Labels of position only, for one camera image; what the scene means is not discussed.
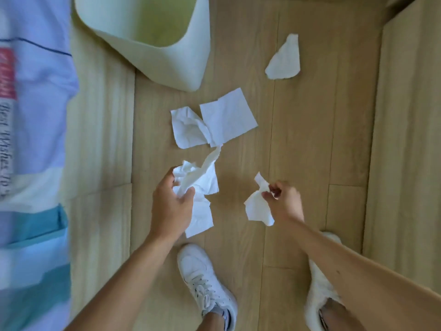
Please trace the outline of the large white tissue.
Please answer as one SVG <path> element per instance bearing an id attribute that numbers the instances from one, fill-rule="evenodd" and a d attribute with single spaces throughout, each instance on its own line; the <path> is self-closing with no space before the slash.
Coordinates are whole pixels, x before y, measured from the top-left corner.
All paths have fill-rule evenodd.
<path id="1" fill-rule="evenodd" d="M 211 203 L 206 196 L 219 192 L 215 162 L 220 153 L 221 146 L 218 146 L 206 157 L 201 167 L 197 167 L 195 163 L 183 161 L 181 166 L 173 169 L 177 185 L 172 189 L 178 197 L 182 197 L 189 188 L 195 189 L 192 218 L 189 227 L 185 230 L 186 238 L 191 238 L 213 227 Z"/>

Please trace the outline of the striped blue and white bedsheet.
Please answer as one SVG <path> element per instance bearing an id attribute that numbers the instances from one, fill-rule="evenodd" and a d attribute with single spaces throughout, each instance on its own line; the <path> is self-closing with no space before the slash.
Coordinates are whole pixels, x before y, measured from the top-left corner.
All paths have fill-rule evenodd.
<path id="1" fill-rule="evenodd" d="M 71 308 L 59 189 L 79 81 L 71 0 L 0 0 L 0 331 L 62 331 Z"/>

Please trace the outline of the person's left hand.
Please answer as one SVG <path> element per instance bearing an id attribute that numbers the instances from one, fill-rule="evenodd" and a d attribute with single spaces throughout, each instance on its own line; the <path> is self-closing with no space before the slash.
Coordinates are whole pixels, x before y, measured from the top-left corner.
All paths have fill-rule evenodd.
<path id="1" fill-rule="evenodd" d="M 175 243 L 189 227 L 193 207 L 179 205 L 179 196 L 173 191 L 175 176 L 171 167 L 153 192 L 149 239 Z"/>

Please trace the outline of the person's leg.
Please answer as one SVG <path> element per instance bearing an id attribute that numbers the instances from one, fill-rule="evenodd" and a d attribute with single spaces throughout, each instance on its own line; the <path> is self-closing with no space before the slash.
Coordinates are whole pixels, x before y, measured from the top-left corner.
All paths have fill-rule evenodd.
<path id="1" fill-rule="evenodd" d="M 331 298 L 318 310 L 318 316 L 324 331 L 366 331 L 344 305 Z"/>
<path id="2" fill-rule="evenodd" d="M 225 318 L 215 312 L 207 313 L 196 331 L 225 331 Z"/>

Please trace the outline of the person's right hand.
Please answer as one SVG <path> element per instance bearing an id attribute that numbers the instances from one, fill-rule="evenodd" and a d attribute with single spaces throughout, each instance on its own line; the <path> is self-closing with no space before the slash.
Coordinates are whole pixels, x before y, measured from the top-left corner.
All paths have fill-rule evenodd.
<path id="1" fill-rule="evenodd" d="M 274 224 L 305 222 L 300 192 L 287 181 L 278 180 L 269 185 L 271 193 L 277 199 L 268 204 Z"/>

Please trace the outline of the person's left leg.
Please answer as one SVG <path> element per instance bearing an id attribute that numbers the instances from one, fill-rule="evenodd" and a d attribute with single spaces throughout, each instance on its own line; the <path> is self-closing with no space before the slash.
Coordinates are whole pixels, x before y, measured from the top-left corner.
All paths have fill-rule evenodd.
<path id="1" fill-rule="evenodd" d="M 225 318 L 215 312 L 207 313 L 196 331 L 225 331 Z"/>

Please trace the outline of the rounded torn white tissue piece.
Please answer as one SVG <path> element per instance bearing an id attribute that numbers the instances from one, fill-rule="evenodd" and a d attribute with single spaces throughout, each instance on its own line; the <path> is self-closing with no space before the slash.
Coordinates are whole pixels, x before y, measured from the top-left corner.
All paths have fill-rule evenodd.
<path id="1" fill-rule="evenodd" d="M 295 77 L 301 71 L 299 35 L 290 33 L 269 61 L 265 74 L 270 80 Z"/>

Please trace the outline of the small torn white tissue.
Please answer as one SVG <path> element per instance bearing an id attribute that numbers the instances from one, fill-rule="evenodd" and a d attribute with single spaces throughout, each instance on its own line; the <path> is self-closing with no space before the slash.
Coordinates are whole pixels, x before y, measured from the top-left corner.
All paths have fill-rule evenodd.
<path id="1" fill-rule="evenodd" d="M 273 226 L 274 219 L 270 207 L 262 196 L 264 192 L 273 194 L 269 189 L 269 183 L 262 177 L 260 172 L 256 174 L 254 180 L 258 185 L 258 190 L 253 192 L 244 202 L 247 218 L 249 221 L 259 221 L 266 226 Z"/>

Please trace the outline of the person's left white sneaker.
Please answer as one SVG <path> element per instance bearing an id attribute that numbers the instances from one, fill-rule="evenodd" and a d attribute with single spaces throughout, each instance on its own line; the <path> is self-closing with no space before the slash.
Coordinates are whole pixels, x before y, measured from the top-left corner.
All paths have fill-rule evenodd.
<path id="1" fill-rule="evenodd" d="M 217 278 L 205 250 L 196 244 L 186 244 L 178 252 L 177 263 L 202 318 L 208 313 L 217 313 L 224 319 L 223 331 L 235 331 L 238 304 L 232 292 Z"/>

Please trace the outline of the person's left forearm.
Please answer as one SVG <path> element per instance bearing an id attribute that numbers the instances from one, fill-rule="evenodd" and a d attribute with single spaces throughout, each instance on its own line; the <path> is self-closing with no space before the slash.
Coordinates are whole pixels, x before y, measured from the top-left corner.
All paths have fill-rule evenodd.
<path id="1" fill-rule="evenodd" d="M 131 331 L 159 269 L 180 236 L 150 233 L 64 331 Z"/>

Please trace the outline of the pale green waste bin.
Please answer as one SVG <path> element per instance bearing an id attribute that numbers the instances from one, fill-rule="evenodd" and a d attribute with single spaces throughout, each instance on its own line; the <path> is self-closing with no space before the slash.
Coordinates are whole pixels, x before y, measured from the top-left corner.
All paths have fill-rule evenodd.
<path id="1" fill-rule="evenodd" d="M 151 81 L 201 86 L 211 50 L 209 0 L 74 0 L 81 21 Z"/>

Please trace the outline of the person's right leg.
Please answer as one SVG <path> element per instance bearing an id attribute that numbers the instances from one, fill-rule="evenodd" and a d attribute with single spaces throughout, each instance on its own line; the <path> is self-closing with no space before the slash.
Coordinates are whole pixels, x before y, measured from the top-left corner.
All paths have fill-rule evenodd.
<path id="1" fill-rule="evenodd" d="M 318 316 L 324 331 L 366 331 L 344 305 L 331 298 L 318 310 Z"/>

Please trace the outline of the creased white tissue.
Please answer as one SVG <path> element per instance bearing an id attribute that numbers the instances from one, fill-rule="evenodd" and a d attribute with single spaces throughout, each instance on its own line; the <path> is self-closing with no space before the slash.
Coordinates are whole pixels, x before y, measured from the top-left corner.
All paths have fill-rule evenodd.
<path id="1" fill-rule="evenodd" d="M 170 113 L 174 139 L 180 149 L 211 143 L 211 134 L 206 124 L 190 107 L 182 107 Z"/>

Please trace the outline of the person's white sneaker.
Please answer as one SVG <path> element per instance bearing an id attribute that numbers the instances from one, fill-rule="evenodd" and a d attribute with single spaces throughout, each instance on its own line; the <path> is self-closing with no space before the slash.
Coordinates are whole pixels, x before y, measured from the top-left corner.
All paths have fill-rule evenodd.
<path id="1" fill-rule="evenodd" d="M 320 309 L 328 299 L 332 299 L 341 305 L 344 304 L 334 286 L 316 263 L 311 258 L 308 259 L 308 262 L 311 271 L 311 285 L 304 307 L 305 323 L 310 331 L 329 331 L 328 327 L 323 326 Z"/>
<path id="2" fill-rule="evenodd" d="M 205 250 L 196 244 L 186 244 L 178 252 L 177 263 L 202 318 L 208 313 L 217 313 L 224 319 L 223 331 L 235 331 L 238 304 L 232 292 L 217 278 Z"/>

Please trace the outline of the person's right white sneaker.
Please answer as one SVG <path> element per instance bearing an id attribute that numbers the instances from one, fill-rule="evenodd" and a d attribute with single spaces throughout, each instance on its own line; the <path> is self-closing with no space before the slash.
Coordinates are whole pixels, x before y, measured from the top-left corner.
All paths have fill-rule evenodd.
<path id="1" fill-rule="evenodd" d="M 328 299 L 332 299 L 341 305 L 344 304 L 334 286 L 316 263 L 311 258 L 308 259 L 308 262 L 311 271 L 311 285 L 304 307 L 305 323 L 310 331 L 329 331 L 328 327 L 323 326 L 320 309 Z"/>

